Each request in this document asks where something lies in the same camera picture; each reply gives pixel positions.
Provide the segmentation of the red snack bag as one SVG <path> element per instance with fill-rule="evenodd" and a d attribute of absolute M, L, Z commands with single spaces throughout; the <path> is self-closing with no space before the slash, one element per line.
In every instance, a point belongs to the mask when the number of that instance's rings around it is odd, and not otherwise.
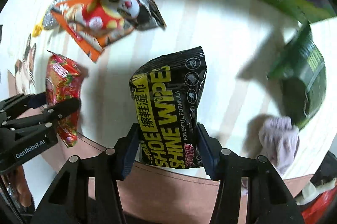
<path fill-rule="evenodd" d="M 53 106 L 67 99 L 80 97 L 82 73 L 77 63 L 63 55 L 53 53 L 48 60 L 46 70 L 46 101 Z M 67 147 L 77 142 L 79 111 L 61 119 L 56 129 Z"/>

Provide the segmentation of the grey sock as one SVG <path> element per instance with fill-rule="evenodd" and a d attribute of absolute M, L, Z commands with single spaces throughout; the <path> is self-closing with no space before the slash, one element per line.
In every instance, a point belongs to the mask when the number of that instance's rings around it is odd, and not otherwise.
<path fill-rule="evenodd" d="M 294 162 L 299 147 L 299 129 L 288 116 L 267 118 L 258 134 L 266 156 L 283 176 Z"/>

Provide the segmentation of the black shoe shine wipes pack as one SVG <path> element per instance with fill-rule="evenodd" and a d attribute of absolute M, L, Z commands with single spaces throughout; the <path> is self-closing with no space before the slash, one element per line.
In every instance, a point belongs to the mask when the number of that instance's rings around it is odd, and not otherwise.
<path fill-rule="evenodd" d="M 132 75 L 142 163 L 173 169 L 203 165 L 195 127 L 206 74 L 203 49 L 195 47 L 152 59 Z"/>

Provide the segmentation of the orange panda snack bag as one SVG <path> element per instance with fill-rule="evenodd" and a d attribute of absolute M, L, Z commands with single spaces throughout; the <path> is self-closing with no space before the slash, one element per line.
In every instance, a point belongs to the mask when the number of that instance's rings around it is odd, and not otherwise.
<path fill-rule="evenodd" d="M 153 0 L 64 0 L 51 14 L 93 62 L 135 29 L 166 27 Z"/>

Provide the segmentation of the green wipes pack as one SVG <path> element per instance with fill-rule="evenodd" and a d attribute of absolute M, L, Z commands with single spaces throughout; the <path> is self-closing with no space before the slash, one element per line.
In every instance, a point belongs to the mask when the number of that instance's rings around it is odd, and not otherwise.
<path fill-rule="evenodd" d="M 267 78 L 280 83 L 285 114 L 303 129 L 322 106 L 327 89 L 324 57 L 313 41 L 309 23 L 284 46 Z"/>

